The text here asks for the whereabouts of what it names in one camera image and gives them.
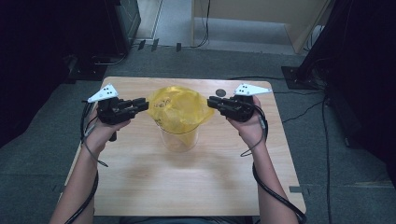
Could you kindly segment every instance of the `vr controller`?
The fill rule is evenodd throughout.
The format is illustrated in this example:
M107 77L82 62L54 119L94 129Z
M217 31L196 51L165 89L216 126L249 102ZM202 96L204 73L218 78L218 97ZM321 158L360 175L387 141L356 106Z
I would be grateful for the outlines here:
M270 89L248 84L241 84L233 92L234 97L219 98L209 96L207 106L217 109L222 116L239 122L248 121L254 113L253 95L271 92Z
M94 96L88 99L89 103L98 102L97 115L99 120L105 124L115 125L128 119L134 119L134 116L149 109L149 102L145 98L124 101L117 96L116 89L111 84L103 87ZM117 133L113 133L110 142L117 140Z

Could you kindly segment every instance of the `forearm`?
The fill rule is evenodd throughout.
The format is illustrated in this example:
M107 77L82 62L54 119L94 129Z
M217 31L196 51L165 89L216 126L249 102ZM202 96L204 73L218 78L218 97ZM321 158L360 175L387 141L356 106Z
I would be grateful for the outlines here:
M70 175L50 223L65 223L67 219L73 216L90 195L96 173L97 162L92 158L87 148L82 147L73 173ZM74 223L92 223L92 219L93 199Z
M265 142L252 149L256 171L260 180L272 191L287 199L271 162ZM298 223L297 217L286 205L268 194L258 185L260 217L262 223Z

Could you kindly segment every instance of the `hand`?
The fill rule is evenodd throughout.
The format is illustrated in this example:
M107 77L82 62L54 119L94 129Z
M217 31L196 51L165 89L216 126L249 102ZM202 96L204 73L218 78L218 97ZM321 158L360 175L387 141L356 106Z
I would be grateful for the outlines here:
M89 119L90 120L94 119L96 115L97 115L97 110L95 108L90 114ZM123 123L109 125L103 123L98 118L96 119L97 120L92 121L92 125L94 124L95 127L93 128L88 138L85 140L90 150L96 153L100 153L101 151L103 151L108 139L110 139L111 135L113 135L114 132L119 131L121 128L131 123L130 120L126 120Z
M253 103L260 108L262 107L259 99L256 96L253 96ZM242 137L244 142L249 147L253 147L260 141L260 139L262 139L263 130L259 117L259 113L255 111L251 119L246 122L238 122L229 118L227 118L227 120L235 127L236 130L239 131L239 135Z

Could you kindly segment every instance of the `yellow plastic bag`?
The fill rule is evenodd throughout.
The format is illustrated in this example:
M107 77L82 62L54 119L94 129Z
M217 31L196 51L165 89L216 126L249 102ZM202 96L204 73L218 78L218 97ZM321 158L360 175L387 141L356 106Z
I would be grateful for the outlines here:
M188 133L214 114L204 96L180 86L159 89L147 99L148 114L169 133Z

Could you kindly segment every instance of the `gray carpet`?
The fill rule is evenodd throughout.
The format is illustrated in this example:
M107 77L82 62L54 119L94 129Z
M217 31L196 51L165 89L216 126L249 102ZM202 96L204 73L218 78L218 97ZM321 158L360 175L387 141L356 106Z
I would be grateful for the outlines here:
M201 49L133 49L106 76L282 78L280 66L298 66L301 56ZM320 102L323 93L301 95L285 80L271 82L282 120ZM78 148L80 102L96 93L100 82L62 84L36 114L29 129L0 149L0 223L47 223ZM326 139L321 105L284 124L297 175L303 187L307 223L329 223L327 216ZM332 223L396 223L396 192L382 161L362 149L345 147L332 109L325 106L331 162ZM117 223L96 217L95 223Z

